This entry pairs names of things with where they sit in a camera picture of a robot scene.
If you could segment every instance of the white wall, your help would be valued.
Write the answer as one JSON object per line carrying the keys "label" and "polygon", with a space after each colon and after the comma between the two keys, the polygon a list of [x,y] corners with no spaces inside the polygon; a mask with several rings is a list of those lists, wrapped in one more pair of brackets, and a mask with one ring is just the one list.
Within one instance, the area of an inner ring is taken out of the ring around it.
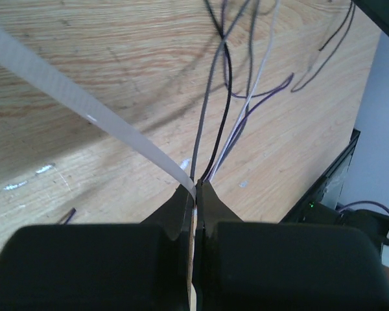
{"label": "white wall", "polygon": [[339,202],[373,200],[389,207],[389,38],[386,34],[381,35],[355,127],[361,135]]}

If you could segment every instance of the wood grain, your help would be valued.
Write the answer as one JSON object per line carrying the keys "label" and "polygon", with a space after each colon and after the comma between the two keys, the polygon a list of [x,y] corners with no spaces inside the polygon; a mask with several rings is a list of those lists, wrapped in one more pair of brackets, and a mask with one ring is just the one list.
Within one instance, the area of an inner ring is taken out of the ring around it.
{"label": "wood grain", "polygon": [[[219,1],[213,2],[215,10]],[[264,0],[255,64],[268,43]],[[317,68],[337,43],[347,0],[283,0],[259,90]],[[233,20],[240,0],[229,5]],[[250,9],[230,37],[235,90],[244,92]],[[211,59],[218,45],[204,3],[175,0],[0,0],[0,26],[147,135],[177,163],[191,158]],[[213,184],[241,218],[278,221],[349,141],[379,29],[360,11],[338,52],[303,91],[285,91],[249,120]],[[200,146],[200,176],[226,102],[214,75]],[[233,99],[224,137],[243,101]],[[45,165],[53,167],[36,173]],[[247,181],[246,187],[239,184]],[[8,185],[21,185],[5,190]],[[19,227],[138,222],[176,182],[129,147],[0,67],[0,249]]]}

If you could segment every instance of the wire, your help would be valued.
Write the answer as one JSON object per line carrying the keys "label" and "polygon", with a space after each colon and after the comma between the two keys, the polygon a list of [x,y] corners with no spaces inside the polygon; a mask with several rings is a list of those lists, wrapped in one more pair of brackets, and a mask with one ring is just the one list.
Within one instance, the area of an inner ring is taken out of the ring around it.
{"label": "wire", "polygon": [[352,206],[360,205],[360,204],[370,204],[370,205],[378,206],[389,214],[389,208],[385,204],[375,202],[375,201],[369,201],[369,200],[357,201],[357,202],[346,204],[345,206],[339,208],[337,212],[343,213],[343,211],[345,211],[346,209],[349,209]]}
{"label": "wire", "polygon": [[248,113],[245,113],[245,116],[243,117],[243,119],[240,121],[240,123],[238,124],[238,127],[237,129],[235,130],[235,132],[239,131],[241,129],[241,126],[242,124],[245,124],[246,121],[248,120],[248,117],[264,102],[266,102],[268,99],[270,99],[271,97],[273,97],[275,94],[279,93],[280,91],[282,91],[283,89],[285,89],[286,87],[288,87],[292,81],[292,79],[294,78],[294,73],[292,73],[277,89],[273,90],[273,92],[271,92],[271,94],[267,95],[264,99],[260,100],[254,107],[252,107],[252,109],[248,112]]}
{"label": "wire", "polygon": [[58,221],[58,224],[67,225],[68,222],[72,219],[73,215],[75,215],[76,212],[77,212],[77,209],[73,207],[67,214],[65,214],[65,216],[63,216],[61,218],[61,220]]}
{"label": "wire", "polygon": [[[212,22],[215,25],[215,28],[217,29],[217,32],[220,35],[220,38],[223,40],[224,39],[223,28],[219,27],[219,24],[218,24],[218,22],[216,20],[216,17],[214,15],[214,13],[213,13],[213,9],[212,9],[212,7],[210,5],[210,2],[208,0],[205,0],[205,4],[206,4],[206,7],[207,7],[207,11],[209,12],[209,15],[212,18]],[[212,155],[210,157],[209,163],[207,164],[207,167],[206,167],[204,173],[202,174],[202,177],[200,178],[201,180],[203,180],[205,178],[205,176],[209,172],[209,170],[212,167],[213,162],[214,162],[214,160],[216,158],[216,154],[218,152],[218,147],[219,147],[220,139],[222,137],[222,132],[223,132],[223,129],[224,129],[224,126],[225,126],[226,118],[228,117],[228,111],[229,111],[229,106],[230,106],[230,102],[231,102],[232,63],[231,63],[231,57],[230,57],[228,45],[226,44],[226,42],[224,44],[224,56],[225,56],[225,59],[227,59],[227,61],[228,61],[228,67],[229,67],[229,84],[227,86],[227,88],[228,88],[228,96],[226,98],[226,106],[225,106],[225,110],[224,110],[224,113],[223,113],[223,116],[222,116],[222,121],[221,121],[220,126],[219,126],[219,131],[218,131],[218,135],[217,135],[217,138],[216,138],[216,141],[215,141],[215,146],[213,147],[213,151],[212,151]]]}
{"label": "wire", "polygon": [[241,6],[241,9],[239,10],[238,14],[236,15],[235,19],[233,20],[232,24],[230,25],[228,32],[224,35],[224,38],[220,42],[220,44],[216,50],[215,57],[213,58],[213,61],[211,64],[211,69],[210,69],[210,73],[209,73],[209,78],[207,80],[207,86],[206,86],[206,92],[205,92],[205,97],[204,97],[204,101],[203,101],[202,111],[200,112],[200,120],[199,120],[197,135],[196,135],[196,141],[194,142],[194,148],[193,148],[192,165],[191,165],[191,170],[190,170],[190,178],[192,180],[195,179],[196,162],[197,162],[197,155],[198,155],[198,150],[199,150],[199,145],[200,145],[200,137],[202,136],[207,101],[209,99],[210,89],[211,89],[211,85],[212,85],[212,77],[213,77],[213,72],[215,71],[216,62],[217,62],[217,59],[218,59],[220,52],[224,48],[224,45],[225,45],[226,40],[228,39],[228,36],[232,32],[232,30],[235,27],[238,20],[241,18],[242,13],[245,11],[245,8],[249,2],[250,2],[250,0],[245,0],[244,4]]}
{"label": "wire", "polygon": [[[266,96],[264,99],[260,100],[248,113],[245,114],[244,118],[241,120],[241,122],[239,123],[237,129],[235,130],[235,133],[239,131],[240,129],[240,125],[242,124],[246,124],[246,121],[248,120],[248,117],[251,115],[251,113],[253,111],[255,111],[256,108],[258,108],[261,104],[263,104],[264,102],[266,102],[268,99],[270,99],[272,96],[274,96],[276,93],[279,93],[280,91],[282,91],[283,89],[285,89],[286,87],[289,87],[290,83],[292,82],[292,79],[294,78],[294,73],[292,73],[282,84],[280,84],[279,86],[277,86],[268,96]],[[230,145],[233,147],[233,145],[235,145],[236,141],[234,141],[234,138],[232,138],[231,140],[231,143]],[[229,152],[227,152],[224,154],[224,157],[222,158],[222,161],[218,164],[218,169],[220,168],[220,166],[223,164],[223,162],[225,161],[226,157],[228,156]]]}
{"label": "wire", "polygon": [[340,30],[342,30],[344,24],[346,23],[346,21],[348,20],[348,18],[349,18],[349,16],[350,16],[352,4],[353,4],[353,1],[350,0],[350,6],[349,6],[349,10],[348,10],[348,12],[347,12],[347,14],[346,14],[346,17],[344,18],[344,20],[343,20],[343,22],[340,24],[340,26],[337,28],[337,30],[335,31],[335,33],[332,34],[332,35],[330,36],[330,38],[328,38],[327,41],[323,44],[323,46],[320,47],[320,48],[318,49],[319,52],[321,52],[322,50],[324,50],[324,48],[325,48],[325,47],[330,43],[330,41],[338,34],[338,32],[339,32]]}
{"label": "wire", "polygon": [[[225,6],[226,6],[226,2],[227,0],[224,0],[223,1],[223,4],[222,4],[222,14],[221,14],[221,25],[222,25],[222,29],[224,29],[224,9],[225,9]],[[253,74],[253,33],[254,33],[254,30],[255,30],[255,22],[256,22],[256,19],[257,19],[257,15],[258,15],[258,10],[259,10],[259,3],[260,3],[260,0],[257,0],[255,2],[255,6],[253,8],[253,12],[252,12],[252,19],[251,19],[251,26],[250,26],[250,35],[249,35],[249,40],[248,40],[248,54],[249,54],[249,59],[250,59],[250,66],[249,66],[249,74],[248,74],[248,81],[246,83],[246,95],[248,96],[249,95],[249,92],[250,92],[250,88],[251,88],[251,83],[252,83],[252,74]],[[247,105],[246,109],[245,109],[245,113],[247,113],[249,110],[249,105]],[[245,129],[245,126],[246,126],[246,122],[242,124],[242,128],[237,132],[236,136],[234,139],[232,139],[228,149],[226,150],[226,154],[230,153],[232,148],[235,146],[235,144],[237,143],[237,141],[239,140],[239,138],[241,137],[242,135],[242,132],[244,131]],[[209,173],[210,171],[210,167],[208,167],[208,170],[205,171],[204,175],[202,176],[201,180],[204,180],[207,176],[207,174]]]}
{"label": "wire", "polygon": [[[259,6],[259,3],[260,3],[260,0],[257,1],[257,6],[253,12],[253,16],[252,16],[252,20],[251,20],[251,28],[250,28],[250,41],[249,41],[249,52],[251,53],[252,51],[252,42],[251,42],[251,39],[253,38],[253,32],[255,30],[255,21],[256,21],[256,17],[258,15],[258,6]],[[222,10],[220,12],[220,24],[222,25],[222,29],[224,30],[224,22],[225,22],[225,9],[226,9],[226,6],[228,4],[228,0],[223,0],[222,2]],[[271,13],[271,11],[273,11],[273,9],[275,9],[275,5],[268,11],[266,12],[265,14],[269,14]],[[224,77],[224,81],[225,81],[225,86],[228,87],[228,77],[227,77],[227,74],[226,74],[226,62],[227,62],[227,59],[226,57],[224,56],[223,58],[223,77]],[[256,94],[256,95],[252,95],[252,98],[257,98],[257,97],[262,97],[264,95],[267,95],[271,92],[273,92],[275,89],[277,89],[277,87],[275,87],[274,89],[271,89],[270,91],[266,91],[264,93],[260,93],[260,94]],[[239,95],[239,94],[236,94],[236,93],[232,93],[231,92],[231,95],[235,98],[239,98],[239,99],[246,99],[248,97],[248,94],[246,95]]]}
{"label": "wire", "polygon": [[353,18],[355,17],[355,11],[356,11],[356,5],[353,3],[353,2],[350,2],[350,7],[353,9],[352,12],[351,12],[351,17],[350,17],[350,22],[349,22],[349,25],[344,33],[344,35],[342,36],[342,38],[340,39],[340,41],[337,43],[337,46],[335,47],[335,49],[331,52],[331,54],[329,55],[329,57],[327,57],[327,59],[324,61],[324,63],[320,66],[320,68],[318,68],[318,70],[315,72],[315,74],[313,74],[311,76],[310,79],[308,79],[306,81],[306,83],[304,83],[302,86],[300,87],[297,87],[298,84],[301,83],[301,81],[307,76],[307,73],[305,75],[303,75],[303,77],[296,83],[295,86],[292,87],[291,89],[291,93],[296,93],[298,91],[301,91],[303,88],[305,88],[311,81],[313,81],[317,76],[318,74],[320,73],[320,71],[324,68],[324,66],[326,65],[326,63],[333,57],[333,55],[336,53],[336,51],[338,50],[338,48],[341,46],[342,42],[344,41],[344,39],[346,38],[346,36],[348,35],[349,33],[349,30],[350,30],[350,27],[351,27],[351,24],[353,22]]}
{"label": "wire", "polygon": [[268,47],[266,49],[265,55],[264,55],[264,57],[263,57],[263,59],[261,61],[261,64],[259,66],[258,74],[257,74],[256,80],[255,80],[255,83],[253,84],[252,91],[248,95],[248,98],[245,100],[244,106],[242,107],[241,112],[238,115],[238,119],[237,119],[236,123],[234,124],[228,139],[226,139],[226,142],[225,142],[225,145],[224,145],[223,149],[220,151],[220,154],[219,154],[219,157],[217,159],[217,162],[215,163],[215,165],[213,166],[213,168],[209,172],[209,174],[206,176],[206,180],[211,180],[211,177],[213,178],[213,176],[216,174],[216,171],[217,171],[217,168],[219,166],[219,163],[222,161],[222,158],[223,158],[226,150],[228,149],[229,143],[230,143],[232,137],[235,135],[235,129],[236,129],[236,127],[238,127],[238,124],[240,123],[240,121],[242,119],[242,115],[243,115],[246,107],[249,105],[249,103],[251,101],[251,98],[252,98],[252,95],[255,93],[255,89],[256,89],[256,87],[258,85],[259,78],[261,77],[261,75],[263,73],[263,69],[265,67],[265,63],[268,60],[270,51],[272,49],[272,43],[273,43],[273,40],[274,40],[274,25],[275,25],[275,22],[276,22],[276,19],[277,19],[277,14],[278,14],[280,3],[281,3],[281,0],[277,0],[277,4],[276,4],[276,7],[274,9],[274,15],[272,16],[272,22],[271,22],[271,26],[270,26],[270,38],[269,38]]}

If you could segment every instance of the white ribbon cable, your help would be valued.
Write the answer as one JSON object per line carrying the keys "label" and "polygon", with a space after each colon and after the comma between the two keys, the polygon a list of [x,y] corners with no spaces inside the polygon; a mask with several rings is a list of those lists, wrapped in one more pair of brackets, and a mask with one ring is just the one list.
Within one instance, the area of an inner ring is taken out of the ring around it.
{"label": "white ribbon cable", "polygon": [[78,84],[2,29],[0,29],[0,65],[101,130],[130,145],[181,183],[193,198],[196,197],[193,181],[167,154]]}

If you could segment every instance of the black plastic part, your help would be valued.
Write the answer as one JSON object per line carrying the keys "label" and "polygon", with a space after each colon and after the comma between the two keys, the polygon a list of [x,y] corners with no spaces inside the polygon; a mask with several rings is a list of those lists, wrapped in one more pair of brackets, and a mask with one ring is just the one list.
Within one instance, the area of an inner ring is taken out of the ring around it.
{"label": "black plastic part", "polygon": [[360,231],[219,223],[213,236],[203,310],[389,310],[389,282]]}
{"label": "black plastic part", "polygon": [[216,261],[213,243],[211,242],[215,226],[221,221],[242,222],[242,220],[227,207],[217,196],[210,182],[202,183],[200,180],[196,185],[197,193],[197,225],[194,241],[193,278],[192,283],[196,290],[197,310],[206,310],[203,306],[205,288],[210,275],[215,271],[213,267]]}
{"label": "black plastic part", "polygon": [[292,207],[292,209],[284,216],[280,221],[285,222],[299,222],[302,216],[302,212],[306,209],[310,203],[319,202],[324,195],[324,189],[329,181],[329,178],[333,176],[337,168],[343,163],[343,161],[353,156],[356,149],[357,141],[359,140],[360,132],[353,130],[351,134],[350,143],[342,151],[342,153],[331,163],[331,165],[325,170],[325,172],[316,180],[316,182],[307,190],[307,192],[298,200],[298,202]]}
{"label": "black plastic part", "polygon": [[190,231],[194,206],[193,198],[180,185],[167,202],[141,223],[160,225],[171,240],[176,240],[182,231]]}
{"label": "black plastic part", "polygon": [[353,0],[389,36],[389,0]]}
{"label": "black plastic part", "polygon": [[320,203],[314,203],[302,211],[300,222],[359,229],[369,237],[378,254],[381,254],[383,245],[389,245],[386,237],[389,232],[389,216],[377,212],[359,209],[338,213]]}
{"label": "black plastic part", "polygon": [[158,225],[24,227],[0,254],[0,308],[188,310],[178,253]]}

